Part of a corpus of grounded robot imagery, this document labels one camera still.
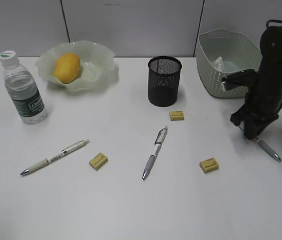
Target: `black mesh pen holder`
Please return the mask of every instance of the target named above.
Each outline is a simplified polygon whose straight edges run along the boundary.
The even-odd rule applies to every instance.
[[[158,107],[168,107],[177,100],[182,64],[171,56],[157,56],[149,63],[148,99]]]

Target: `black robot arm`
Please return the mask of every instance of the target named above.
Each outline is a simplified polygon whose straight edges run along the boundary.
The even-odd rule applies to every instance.
[[[244,105],[231,116],[231,122],[244,123],[244,135],[248,139],[259,135],[269,124],[277,120],[282,109],[282,26],[269,26],[263,33],[260,49],[262,61],[258,72],[244,70],[222,79],[225,90],[239,86],[248,87]]]

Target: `yellow fruit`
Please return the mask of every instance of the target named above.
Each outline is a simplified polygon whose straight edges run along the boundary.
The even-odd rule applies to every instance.
[[[64,84],[69,84],[76,79],[80,70],[80,58],[75,53],[69,52],[56,61],[53,76]]]

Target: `pen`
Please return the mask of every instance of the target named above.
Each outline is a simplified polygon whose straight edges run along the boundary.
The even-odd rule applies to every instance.
[[[75,150],[87,145],[89,142],[90,142],[90,140],[78,141],[78,142],[72,144],[71,146],[68,146],[67,148],[63,149],[58,154],[56,154],[56,155],[54,155],[50,158],[46,158],[42,161],[39,161],[37,164],[34,164],[33,166],[30,166],[29,168],[27,168],[26,170],[21,172],[20,175],[24,176],[24,175],[31,174],[32,172],[35,172],[36,170],[43,168],[43,167],[51,164],[52,162],[55,162],[56,160],[64,157],[65,155],[68,155],[69,153],[74,152]]]
[[[282,162],[281,157],[278,155],[277,152],[275,152],[268,144],[261,140],[258,136],[255,136],[253,140],[265,151],[268,155],[270,155],[273,159],[275,159],[278,162]]]
[[[167,134],[167,126],[165,126],[162,130],[160,130],[159,134],[156,137],[156,140],[154,142],[154,151],[150,155],[150,157],[149,157],[149,159],[146,163],[146,166],[144,168],[144,171],[143,171],[143,176],[142,176],[143,180],[145,180],[147,178],[147,176],[150,174],[151,169],[152,169],[152,167],[155,163],[155,159],[156,159],[157,155],[159,154],[159,151],[161,149],[163,141],[166,137],[166,134]]]

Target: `gray pen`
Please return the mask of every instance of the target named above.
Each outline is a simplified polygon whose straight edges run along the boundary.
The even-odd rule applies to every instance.
[[[147,176],[150,174],[152,167],[155,163],[156,157],[159,154],[161,146],[164,142],[166,134],[167,134],[167,126],[165,126],[162,130],[160,130],[159,134],[156,137],[156,140],[155,140],[155,143],[154,143],[154,151],[150,155],[150,157],[149,157],[149,159],[146,163],[146,166],[144,168],[144,171],[143,171],[143,176],[142,176],[143,180],[145,180],[147,178]]]
[[[20,175],[24,176],[24,175],[27,175],[27,174],[31,174],[32,172],[35,172],[36,170],[39,170],[40,168],[43,168],[43,167],[51,164],[52,162],[64,157],[65,155],[68,155],[69,153],[87,145],[89,142],[90,142],[90,140],[78,141],[78,142],[72,144],[71,146],[68,146],[67,148],[63,149],[58,154],[56,154],[56,155],[54,155],[50,158],[46,158],[42,161],[39,161],[37,164],[30,166],[29,168],[27,168],[26,170],[21,172]]]
[[[275,159],[278,162],[282,162],[281,157],[275,152],[268,144],[261,140],[257,135],[253,138],[253,140],[265,151],[268,155],[270,155],[273,159]]]

